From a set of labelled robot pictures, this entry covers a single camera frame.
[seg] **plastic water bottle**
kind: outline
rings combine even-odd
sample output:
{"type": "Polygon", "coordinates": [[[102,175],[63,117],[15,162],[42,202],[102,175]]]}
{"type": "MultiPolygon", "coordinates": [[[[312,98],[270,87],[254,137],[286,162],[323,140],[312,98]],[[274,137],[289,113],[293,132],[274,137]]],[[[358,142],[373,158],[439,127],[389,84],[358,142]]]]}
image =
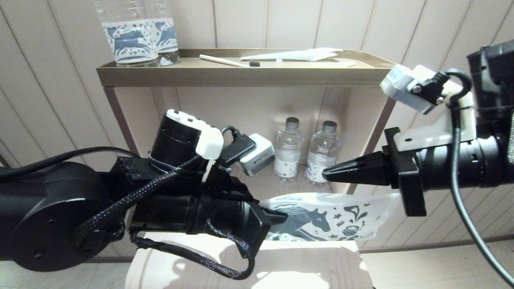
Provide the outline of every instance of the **plastic water bottle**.
{"type": "Polygon", "coordinates": [[[152,34],[161,66],[180,62],[175,25],[169,4],[166,0],[144,0],[148,18],[152,23],[152,34]]]}
{"type": "Polygon", "coordinates": [[[322,130],[315,133],[310,141],[305,176],[311,185],[323,186],[327,183],[321,172],[336,162],[341,146],[341,137],[336,133],[336,128],[335,122],[325,121],[322,130]]]}
{"type": "Polygon", "coordinates": [[[142,0],[95,0],[95,9],[118,66],[158,66],[142,0]]]}
{"type": "Polygon", "coordinates": [[[298,130],[300,121],[296,117],[286,119],[286,127],[277,134],[275,150],[275,177],[288,183],[298,174],[298,163],[302,153],[304,137],[298,130]]]}

